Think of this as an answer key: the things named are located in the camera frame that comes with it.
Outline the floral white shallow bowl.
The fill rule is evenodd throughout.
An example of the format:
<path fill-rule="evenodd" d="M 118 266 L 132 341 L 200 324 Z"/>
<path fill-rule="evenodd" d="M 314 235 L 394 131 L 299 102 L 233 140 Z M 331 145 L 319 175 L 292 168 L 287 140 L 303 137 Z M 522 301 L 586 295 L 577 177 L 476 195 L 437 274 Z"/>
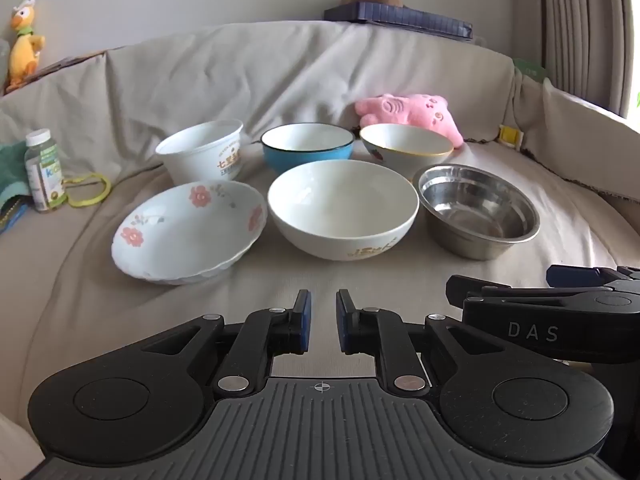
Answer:
<path fill-rule="evenodd" d="M 132 278 L 185 285 L 237 263 L 267 223 L 265 199 L 235 181 L 174 186 L 137 206 L 112 240 L 115 266 Z"/>

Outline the pink plush toy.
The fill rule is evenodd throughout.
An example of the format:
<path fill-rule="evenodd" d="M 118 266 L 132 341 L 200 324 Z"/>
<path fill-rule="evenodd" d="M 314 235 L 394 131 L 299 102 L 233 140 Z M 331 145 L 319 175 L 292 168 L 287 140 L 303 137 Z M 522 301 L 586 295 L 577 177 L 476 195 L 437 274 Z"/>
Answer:
<path fill-rule="evenodd" d="M 434 131 L 448 139 L 454 148 L 461 148 L 464 139 L 443 96 L 382 94 L 355 103 L 355 113 L 361 128 L 377 124 L 415 126 Z"/>

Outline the green towel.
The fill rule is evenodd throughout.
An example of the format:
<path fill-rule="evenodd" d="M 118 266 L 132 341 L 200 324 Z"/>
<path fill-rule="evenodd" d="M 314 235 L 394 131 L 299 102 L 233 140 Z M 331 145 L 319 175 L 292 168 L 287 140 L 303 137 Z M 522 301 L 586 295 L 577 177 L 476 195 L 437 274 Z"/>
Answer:
<path fill-rule="evenodd" d="M 27 211 L 32 193 L 28 183 L 24 157 L 26 142 L 2 144 L 0 152 L 0 207 L 3 234 Z"/>

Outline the yellow duck plush toy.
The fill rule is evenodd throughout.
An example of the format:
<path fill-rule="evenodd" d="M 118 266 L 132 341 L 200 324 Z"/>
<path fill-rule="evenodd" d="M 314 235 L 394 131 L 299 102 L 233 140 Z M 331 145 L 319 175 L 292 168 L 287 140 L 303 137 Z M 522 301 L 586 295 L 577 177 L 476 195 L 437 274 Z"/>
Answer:
<path fill-rule="evenodd" d="M 46 44 L 46 38 L 37 35 L 32 28 L 35 7 L 36 0 L 23 0 L 13 8 L 10 26 L 15 32 L 15 42 L 9 55 L 8 91 L 24 84 L 36 72 L 40 53 Z"/>

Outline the beige curtain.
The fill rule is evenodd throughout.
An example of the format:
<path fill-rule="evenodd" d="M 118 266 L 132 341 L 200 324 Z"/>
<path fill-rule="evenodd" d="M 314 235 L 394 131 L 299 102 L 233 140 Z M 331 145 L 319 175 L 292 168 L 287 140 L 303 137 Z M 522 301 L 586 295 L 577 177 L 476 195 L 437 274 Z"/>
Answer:
<path fill-rule="evenodd" d="M 633 62 L 631 0 L 542 0 L 542 66 L 556 88 L 625 117 Z"/>

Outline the kids vitamin bottle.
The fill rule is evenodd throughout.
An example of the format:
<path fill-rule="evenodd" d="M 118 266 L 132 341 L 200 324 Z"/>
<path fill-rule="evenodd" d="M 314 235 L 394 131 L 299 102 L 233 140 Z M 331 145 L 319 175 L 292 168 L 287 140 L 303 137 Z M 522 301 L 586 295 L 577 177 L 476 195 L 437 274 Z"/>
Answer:
<path fill-rule="evenodd" d="M 25 169 L 36 211 L 55 210 L 67 197 L 58 144 L 49 129 L 29 133 L 25 143 Z"/>

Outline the large white ceramic bowl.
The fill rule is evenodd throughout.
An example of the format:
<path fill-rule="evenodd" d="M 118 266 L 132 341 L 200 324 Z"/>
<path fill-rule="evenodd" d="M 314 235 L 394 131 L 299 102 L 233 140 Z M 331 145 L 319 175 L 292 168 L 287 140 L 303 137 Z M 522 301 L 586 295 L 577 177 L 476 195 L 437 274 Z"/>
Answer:
<path fill-rule="evenodd" d="M 357 261 L 387 252 L 408 233 L 418 193 L 397 172 L 372 162 L 320 160 L 274 180 L 271 217 L 295 247 L 317 258 Z"/>

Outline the white bowl yellow rim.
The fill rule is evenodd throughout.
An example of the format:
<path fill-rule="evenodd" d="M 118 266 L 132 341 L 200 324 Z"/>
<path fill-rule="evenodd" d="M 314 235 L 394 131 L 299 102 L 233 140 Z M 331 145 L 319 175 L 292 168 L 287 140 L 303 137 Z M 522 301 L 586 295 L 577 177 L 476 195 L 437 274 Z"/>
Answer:
<path fill-rule="evenodd" d="M 444 136 L 415 126 L 377 124 L 363 127 L 360 139 L 383 166 L 412 177 L 419 169 L 440 164 L 454 151 Z"/>

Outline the blue enamel bowl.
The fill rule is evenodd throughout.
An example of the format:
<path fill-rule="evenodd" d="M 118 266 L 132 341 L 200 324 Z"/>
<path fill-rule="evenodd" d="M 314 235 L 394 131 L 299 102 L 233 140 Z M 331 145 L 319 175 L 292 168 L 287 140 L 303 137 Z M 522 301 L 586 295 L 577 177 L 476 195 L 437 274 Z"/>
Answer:
<path fill-rule="evenodd" d="M 347 129 L 321 122 L 280 125 L 260 137 L 266 164 L 277 174 L 318 160 L 349 159 L 355 137 Z"/>

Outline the green object behind sofa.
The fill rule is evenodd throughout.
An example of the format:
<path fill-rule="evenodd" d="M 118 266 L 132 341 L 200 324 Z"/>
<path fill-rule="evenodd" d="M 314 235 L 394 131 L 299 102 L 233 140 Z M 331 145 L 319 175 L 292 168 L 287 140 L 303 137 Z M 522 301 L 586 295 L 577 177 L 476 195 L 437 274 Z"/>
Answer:
<path fill-rule="evenodd" d="M 524 75 L 533 81 L 542 84 L 547 78 L 547 71 L 540 65 L 524 60 L 524 58 L 514 58 L 514 66 Z"/>

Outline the small yellow tag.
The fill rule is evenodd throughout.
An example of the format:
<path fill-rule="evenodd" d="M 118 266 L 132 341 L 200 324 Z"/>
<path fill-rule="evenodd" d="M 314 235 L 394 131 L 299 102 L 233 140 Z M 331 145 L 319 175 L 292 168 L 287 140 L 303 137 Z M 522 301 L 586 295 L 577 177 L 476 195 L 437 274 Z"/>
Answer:
<path fill-rule="evenodd" d="M 521 151 L 524 133 L 518 128 L 501 125 L 499 128 L 498 142 L 507 148 L 515 151 Z"/>

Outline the dark blue book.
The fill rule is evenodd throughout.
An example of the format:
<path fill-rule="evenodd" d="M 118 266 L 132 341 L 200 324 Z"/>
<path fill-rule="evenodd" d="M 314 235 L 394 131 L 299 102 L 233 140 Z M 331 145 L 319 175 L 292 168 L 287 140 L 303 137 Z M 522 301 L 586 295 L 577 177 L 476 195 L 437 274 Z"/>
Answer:
<path fill-rule="evenodd" d="M 473 26 L 457 18 L 434 13 L 390 6 L 375 2 L 353 2 L 334 6 L 323 12 L 323 18 L 331 22 L 349 22 L 396 27 L 432 36 L 459 41 L 472 41 Z"/>

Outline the stainless steel bowl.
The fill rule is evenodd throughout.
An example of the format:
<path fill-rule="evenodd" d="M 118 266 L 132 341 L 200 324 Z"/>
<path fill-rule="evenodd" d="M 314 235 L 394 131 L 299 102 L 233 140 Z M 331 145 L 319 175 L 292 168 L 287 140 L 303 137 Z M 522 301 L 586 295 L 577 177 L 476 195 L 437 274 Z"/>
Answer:
<path fill-rule="evenodd" d="M 460 164 L 425 168 L 413 178 L 432 239 L 448 252 L 494 260 L 533 240 L 540 215 L 516 186 L 488 171 Z"/>

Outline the white plastic takeaway bowl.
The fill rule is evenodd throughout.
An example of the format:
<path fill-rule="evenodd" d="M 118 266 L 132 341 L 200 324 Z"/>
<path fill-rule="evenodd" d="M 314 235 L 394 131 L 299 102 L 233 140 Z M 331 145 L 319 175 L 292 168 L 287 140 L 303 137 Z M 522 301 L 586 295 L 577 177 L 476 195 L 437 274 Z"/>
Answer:
<path fill-rule="evenodd" d="M 178 131 L 160 142 L 155 155 L 175 185 L 233 180 L 242 169 L 239 119 L 218 119 Z"/>

